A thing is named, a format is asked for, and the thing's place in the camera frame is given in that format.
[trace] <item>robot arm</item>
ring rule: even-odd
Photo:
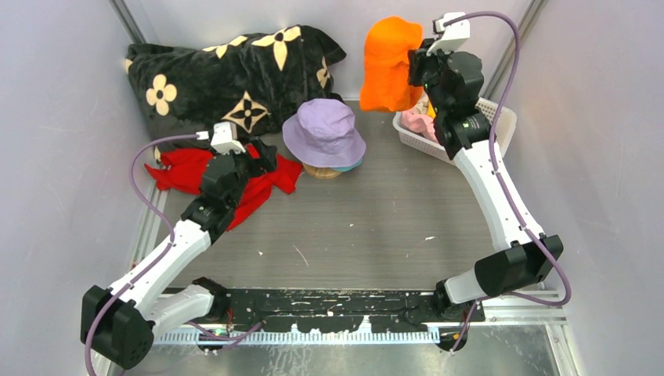
[[[436,284],[434,305],[439,313],[538,283],[550,272],[551,264],[519,225],[509,200],[521,212],[526,227],[539,235],[556,259],[563,249],[560,238],[547,237],[529,214],[500,153],[495,162],[510,192],[509,199],[496,178],[489,153],[489,120],[475,108],[484,84],[482,61],[468,52],[456,52],[470,37],[470,24],[466,20],[443,27],[464,14],[447,13],[434,21],[438,37],[425,39],[418,50],[409,51],[409,83],[424,86],[436,113],[436,138],[469,182],[489,224],[495,251],[467,272]]]
[[[130,284],[104,315],[92,338],[95,351],[125,370],[140,363],[155,338],[197,317],[221,318],[228,311],[227,290],[206,278],[195,280],[169,298],[159,302],[157,298],[187,264],[226,231],[249,179],[276,170],[274,146],[266,146],[258,138],[250,139],[258,152],[258,158],[253,158],[235,138],[235,126],[231,123],[215,126],[211,145],[222,154],[208,163],[201,194],[175,224],[175,241],[168,252],[162,256],[171,242],[167,237],[120,280],[107,289],[93,286],[83,297],[81,341],[85,343],[88,329],[102,307]],[[131,285],[134,277],[146,269]]]

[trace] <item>fabric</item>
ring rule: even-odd
[[[336,92],[331,92],[329,98],[330,98],[330,99],[336,99],[336,100],[338,100],[338,101],[341,102],[341,103],[345,103],[345,102],[344,102],[344,99],[341,98],[341,96],[340,96],[339,94],[337,94]]]
[[[435,137],[434,119],[426,114],[417,114],[413,110],[401,113],[401,125],[413,133],[421,134],[425,139],[438,143]]]
[[[253,146],[248,146],[247,151],[252,157],[258,157],[258,152]],[[167,166],[166,169],[151,168],[147,164],[145,167],[157,180],[159,190],[175,188],[182,192],[199,194],[198,187],[203,181],[206,164],[211,158],[212,153],[207,150],[179,149],[161,154],[161,160]],[[274,172],[249,180],[235,210],[235,218],[227,230],[240,225],[256,209],[260,208],[272,194],[272,186],[276,186],[286,194],[293,193],[301,171],[301,164],[289,161],[277,154]]]
[[[355,167],[357,167],[361,164],[362,164],[362,160],[360,159],[359,162],[355,163],[353,166],[350,166],[350,167],[335,167],[335,168],[332,168],[332,169],[335,170],[335,171],[339,171],[339,172],[348,172],[348,171],[351,171],[353,168],[355,168]]]
[[[152,168],[147,164],[145,168],[157,180],[159,190],[175,188],[185,193],[198,194],[205,165],[211,159],[212,153],[207,150],[180,149],[161,153],[161,163],[166,168]]]
[[[283,124],[283,141],[297,159],[314,167],[352,166],[366,150],[352,110],[335,99],[303,103]]]
[[[422,26],[398,17],[378,21],[364,43],[363,111],[396,112],[417,103],[422,88],[408,85],[408,51],[422,43]]]
[[[329,98],[328,67],[344,50],[314,27],[246,34],[202,50],[164,45],[129,46],[124,62],[152,139],[238,125],[238,136],[279,132],[300,105]],[[208,147],[195,139],[162,143],[162,152]]]
[[[434,107],[431,105],[431,102],[427,105],[427,115],[431,116],[431,118],[435,118],[435,111]]]

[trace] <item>hat brim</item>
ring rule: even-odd
[[[362,136],[353,129],[348,147],[339,154],[327,154],[308,145],[297,114],[283,123],[283,142],[290,152],[302,163],[315,167],[344,168],[358,163],[366,152],[366,143]]]
[[[353,166],[348,166],[348,167],[332,167],[333,170],[339,171],[339,172],[348,172],[351,171],[353,168],[359,166],[362,164],[362,159],[359,160],[359,162],[355,163]]]

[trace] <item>beige flower print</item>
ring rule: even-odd
[[[134,62],[131,61],[130,59],[124,59],[124,72],[126,74],[129,74],[129,67],[133,64]]]
[[[240,102],[228,114],[224,115],[222,120],[232,121],[244,128],[247,133],[251,133],[254,130],[254,125],[267,114],[269,114],[268,109],[255,102],[249,92],[245,90]]]
[[[157,106],[157,113],[161,116],[168,115],[168,102],[175,100],[178,90],[173,84],[166,85],[166,76],[158,74],[152,80],[152,88],[147,89],[146,99],[151,106]]]
[[[225,45],[213,45],[212,47],[207,47],[206,49],[203,49],[203,51],[206,51],[206,52],[215,51],[217,53],[217,57],[219,59],[221,59],[226,54],[226,51],[228,50],[229,45],[233,45],[233,46],[237,47],[238,45],[240,45],[242,42],[244,42],[246,40],[247,40],[247,37],[245,37],[244,35],[241,35],[241,36],[233,39],[232,41],[226,43]]]
[[[274,60],[276,65],[279,67],[280,71],[283,71],[283,66],[286,64],[286,57],[288,56],[288,48],[286,47],[286,42],[293,41],[294,39],[300,37],[300,27],[291,27],[285,28],[277,31],[274,34],[266,35],[263,38],[253,41],[252,45],[257,45],[259,47],[268,47],[272,45],[274,51]]]
[[[320,87],[325,88],[325,85],[327,85],[327,80],[330,79],[330,71],[327,70],[327,64],[325,63],[325,56],[323,57],[323,67],[318,69],[316,72],[316,77],[318,78],[318,82],[320,82]]]

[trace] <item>yellow cloth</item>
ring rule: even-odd
[[[429,102],[429,106],[427,108],[427,115],[431,116],[432,118],[435,118],[435,111],[434,107],[431,105],[431,102]]]
[[[422,88],[408,85],[408,51],[422,42],[422,26],[396,16],[378,21],[364,43],[363,111],[396,112],[413,108]]]

